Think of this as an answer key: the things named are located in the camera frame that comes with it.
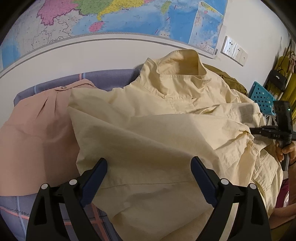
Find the person's right hand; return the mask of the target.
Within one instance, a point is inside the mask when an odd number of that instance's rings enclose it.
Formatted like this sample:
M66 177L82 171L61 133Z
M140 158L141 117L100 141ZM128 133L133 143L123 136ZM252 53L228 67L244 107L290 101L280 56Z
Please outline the person's right hand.
M295 162L296 159L296 145L295 142L291 142L289 146L285 148L280 147L279 141L275 142L275 152L277 159L281 162L284 160L284 155L290 156L290 165L292 165Z

